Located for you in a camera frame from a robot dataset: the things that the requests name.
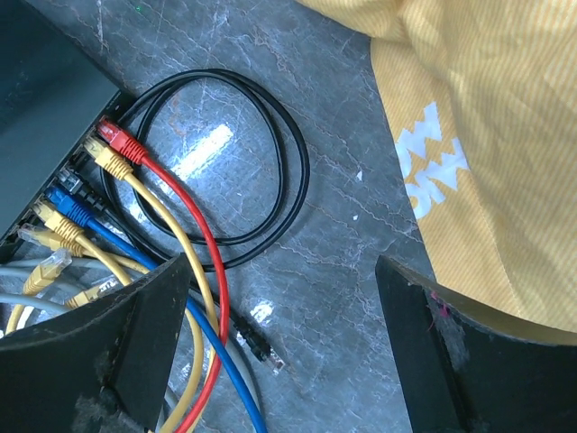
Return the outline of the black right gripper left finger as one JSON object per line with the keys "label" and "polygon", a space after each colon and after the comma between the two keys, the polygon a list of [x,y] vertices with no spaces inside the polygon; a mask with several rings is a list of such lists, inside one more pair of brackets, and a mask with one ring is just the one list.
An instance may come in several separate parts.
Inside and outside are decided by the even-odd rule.
{"label": "black right gripper left finger", "polygon": [[116,292],[3,338],[1,430],[155,428],[190,279],[180,255]]}

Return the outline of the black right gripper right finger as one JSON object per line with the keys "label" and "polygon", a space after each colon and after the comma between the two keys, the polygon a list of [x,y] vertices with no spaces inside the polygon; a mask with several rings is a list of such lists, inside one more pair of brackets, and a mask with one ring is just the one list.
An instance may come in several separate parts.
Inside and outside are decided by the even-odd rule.
{"label": "black right gripper right finger", "polygon": [[380,303],[415,432],[574,432],[576,335],[380,256]]}

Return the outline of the black network switch box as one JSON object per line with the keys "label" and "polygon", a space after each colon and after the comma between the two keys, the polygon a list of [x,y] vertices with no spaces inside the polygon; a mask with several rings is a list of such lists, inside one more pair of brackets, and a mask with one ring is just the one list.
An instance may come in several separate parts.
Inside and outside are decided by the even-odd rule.
{"label": "black network switch box", "polygon": [[68,36],[24,1],[1,3],[1,260],[22,245],[20,225],[36,223],[32,203],[104,116],[117,119],[134,98]]}

